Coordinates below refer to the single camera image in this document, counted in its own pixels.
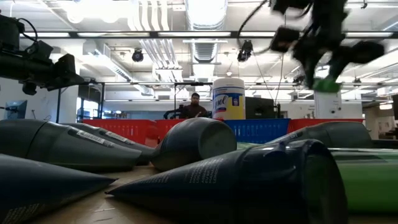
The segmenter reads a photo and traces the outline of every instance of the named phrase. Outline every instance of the man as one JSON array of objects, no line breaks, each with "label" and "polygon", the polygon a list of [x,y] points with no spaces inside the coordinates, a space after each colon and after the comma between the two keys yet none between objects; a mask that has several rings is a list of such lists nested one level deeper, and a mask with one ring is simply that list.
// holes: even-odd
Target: man
[{"label": "man", "polygon": [[184,106],[180,118],[197,118],[207,115],[207,111],[204,107],[199,105],[200,96],[198,93],[192,93],[191,104]]}]

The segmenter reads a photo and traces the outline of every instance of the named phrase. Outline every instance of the ceiling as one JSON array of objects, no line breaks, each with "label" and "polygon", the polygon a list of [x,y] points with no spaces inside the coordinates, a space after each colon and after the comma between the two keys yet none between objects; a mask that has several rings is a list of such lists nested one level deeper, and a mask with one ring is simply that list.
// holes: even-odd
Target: ceiling
[{"label": "ceiling", "polygon": [[[210,0],[203,0],[203,16],[206,15],[206,8],[211,7]],[[112,30],[123,30],[129,31],[130,28],[127,24],[127,18],[132,14],[132,5],[129,1],[111,1],[111,6],[105,11],[101,11],[102,14],[113,13],[119,16],[119,19],[114,23],[106,23],[99,17],[91,16],[83,19],[81,22],[74,24],[68,20],[67,10],[74,4],[73,1],[41,1],[41,0],[25,0],[25,1],[1,1],[0,9],[2,14],[5,16],[12,17],[23,17],[33,23],[38,32],[50,31],[112,31]],[[151,19],[151,1],[148,2],[148,18],[149,25],[152,30],[154,26],[150,22]],[[238,30],[242,22],[254,10],[259,4],[258,0],[229,0],[228,9],[226,12],[225,19],[225,30]],[[167,22],[170,30],[187,30],[187,18],[184,9],[183,0],[172,0],[167,1],[168,5],[168,17]],[[398,31],[398,1],[368,1],[366,9],[361,9],[361,1],[348,1],[347,8],[350,10],[349,16],[345,19],[344,29],[348,31]],[[142,16],[142,4],[140,6],[140,16]],[[161,13],[160,8],[158,11],[158,17],[160,21]],[[306,16],[299,21],[286,22],[283,17],[277,14],[272,14],[267,4],[246,24],[244,30],[258,30],[258,31],[275,31],[279,26],[286,24],[289,27],[297,27],[303,29],[309,21],[309,17]],[[220,44],[217,52],[217,57],[213,61],[217,65],[214,65],[213,74],[209,81],[213,81],[219,77],[226,77],[227,72],[232,73],[232,77],[242,78],[245,82],[291,82],[293,77],[300,71],[297,69],[299,64],[297,61],[291,58],[290,54],[281,55],[275,52],[260,54],[252,56],[247,62],[238,63],[236,60],[238,54],[238,45],[236,40],[228,39],[227,43]],[[350,39],[345,40],[345,44],[354,44],[358,40]],[[74,40],[46,40],[52,45],[64,46],[76,44]],[[254,51],[257,52],[261,49],[266,48],[271,40],[270,39],[254,39],[252,40]],[[383,68],[397,63],[397,48],[398,40],[390,39],[383,40],[386,45],[387,54],[367,65],[348,65],[346,70],[340,77],[341,81],[352,82],[355,77],[364,77],[362,82],[383,82],[386,80],[392,80],[398,72],[393,66],[391,69],[386,71]],[[125,71],[129,72],[131,76],[140,82],[156,82],[155,76],[153,76],[153,62],[146,54],[144,50],[144,60],[142,62],[133,62],[131,59],[132,53],[136,48],[142,48],[140,41],[137,39],[96,39],[96,45],[98,48],[102,48],[106,44],[111,49],[110,57],[122,66]],[[192,66],[192,55],[190,44],[183,43],[182,39],[172,40],[175,56],[178,60],[178,64],[182,69],[182,78],[185,81],[193,80],[195,78],[195,72]],[[94,62],[87,57],[87,55],[76,56],[79,59],[79,63],[82,65],[80,75],[95,77],[98,81],[115,82],[123,81],[120,77],[117,77],[107,66],[104,64]],[[379,74],[375,75],[372,73],[382,70]],[[126,91],[136,90],[132,86],[121,87],[114,86],[110,87],[112,91]],[[188,91],[194,91],[194,88],[187,88]],[[374,91],[374,87],[369,86],[362,88],[360,93],[369,93]],[[165,88],[157,88],[155,91],[164,91]]]}]

